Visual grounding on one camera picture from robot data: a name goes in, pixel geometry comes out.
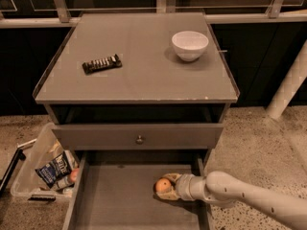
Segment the drawer knob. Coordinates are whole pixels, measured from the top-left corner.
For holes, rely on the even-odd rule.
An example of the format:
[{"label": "drawer knob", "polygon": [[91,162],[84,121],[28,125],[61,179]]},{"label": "drawer knob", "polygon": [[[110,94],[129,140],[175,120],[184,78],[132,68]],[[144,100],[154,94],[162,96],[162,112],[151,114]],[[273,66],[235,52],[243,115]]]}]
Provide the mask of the drawer knob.
[{"label": "drawer knob", "polygon": [[144,138],[142,137],[142,135],[138,135],[135,142],[138,145],[143,144],[144,143]]}]

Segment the white bowl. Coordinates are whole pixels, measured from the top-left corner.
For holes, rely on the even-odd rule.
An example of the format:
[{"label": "white bowl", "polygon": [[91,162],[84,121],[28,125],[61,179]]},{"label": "white bowl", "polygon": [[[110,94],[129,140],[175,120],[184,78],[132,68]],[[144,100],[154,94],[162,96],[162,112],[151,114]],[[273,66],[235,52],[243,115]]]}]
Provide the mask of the white bowl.
[{"label": "white bowl", "polygon": [[173,35],[172,44],[176,54],[185,61],[199,58],[209,44],[208,37],[204,34],[183,31]]}]

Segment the beige speckled floor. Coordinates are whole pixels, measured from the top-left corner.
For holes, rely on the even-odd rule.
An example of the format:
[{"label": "beige speckled floor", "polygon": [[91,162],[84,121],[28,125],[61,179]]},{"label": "beige speckled floor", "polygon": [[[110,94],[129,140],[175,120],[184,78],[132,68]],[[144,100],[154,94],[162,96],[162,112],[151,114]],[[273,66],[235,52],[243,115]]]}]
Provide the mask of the beige speckled floor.
[{"label": "beige speckled floor", "polygon": [[[0,117],[0,177],[17,143],[37,137],[48,116]],[[262,107],[231,108],[221,140],[207,164],[254,185],[307,198],[307,106],[288,107],[272,120]],[[0,198],[0,229],[60,229],[67,203],[32,203],[5,192]],[[273,219],[237,203],[212,207],[218,230],[287,229]]]}]

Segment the white robotic arm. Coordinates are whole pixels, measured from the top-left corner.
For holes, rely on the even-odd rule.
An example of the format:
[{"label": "white robotic arm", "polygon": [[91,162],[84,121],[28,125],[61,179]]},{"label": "white robotic arm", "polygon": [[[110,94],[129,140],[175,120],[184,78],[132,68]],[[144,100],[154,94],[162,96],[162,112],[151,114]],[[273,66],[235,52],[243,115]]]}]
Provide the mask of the white robotic arm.
[{"label": "white robotic arm", "polygon": [[174,173],[163,177],[175,183],[171,191],[157,192],[163,199],[198,199],[225,208],[238,200],[292,229],[307,229],[306,199],[253,186],[225,172],[211,172],[206,178],[192,174],[175,176]]}]

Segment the open drawer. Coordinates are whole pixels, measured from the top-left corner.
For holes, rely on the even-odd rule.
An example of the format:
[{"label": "open drawer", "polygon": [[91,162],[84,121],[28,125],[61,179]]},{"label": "open drawer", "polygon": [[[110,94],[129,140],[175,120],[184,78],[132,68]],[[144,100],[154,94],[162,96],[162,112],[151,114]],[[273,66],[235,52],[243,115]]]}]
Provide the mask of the open drawer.
[{"label": "open drawer", "polygon": [[66,150],[203,150],[214,148],[223,124],[60,125]]},{"label": "open drawer", "polygon": [[203,174],[203,157],[195,150],[85,152],[63,230],[213,229],[205,203],[154,195],[164,173]]}]

